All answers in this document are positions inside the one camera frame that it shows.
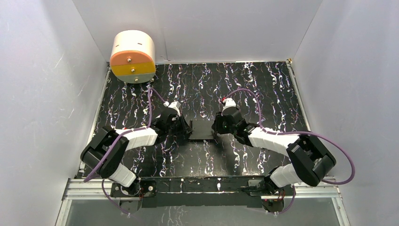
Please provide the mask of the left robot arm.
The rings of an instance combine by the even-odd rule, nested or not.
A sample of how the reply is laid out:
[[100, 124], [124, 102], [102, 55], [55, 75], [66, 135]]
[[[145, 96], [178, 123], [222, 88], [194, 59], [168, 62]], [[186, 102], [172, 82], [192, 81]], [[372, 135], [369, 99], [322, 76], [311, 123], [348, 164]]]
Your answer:
[[158, 145], [168, 136], [188, 138], [192, 129], [175, 108], [167, 107], [150, 125], [137, 129], [112, 129], [104, 126], [83, 149], [80, 159], [94, 174], [108, 179], [122, 187], [129, 196], [139, 194], [140, 177], [122, 164], [125, 151], [138, 147]]

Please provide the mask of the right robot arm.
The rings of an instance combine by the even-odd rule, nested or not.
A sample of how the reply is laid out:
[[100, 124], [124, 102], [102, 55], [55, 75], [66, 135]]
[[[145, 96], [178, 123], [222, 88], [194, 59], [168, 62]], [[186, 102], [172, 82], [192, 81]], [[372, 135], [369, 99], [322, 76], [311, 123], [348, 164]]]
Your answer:
[[317, 186], [336, 165], [336, 159], [313, 135], [281, 135], [246, 122], [238, 108], [228, 107], [216, 114], [215, 134], [232, 134], [241, 144], [271, 150], [287, 156], [290, 164], [272, 169], [263, 181], [249, 185], [247, 191], [277, 195], [287, 185], [304, 182]]

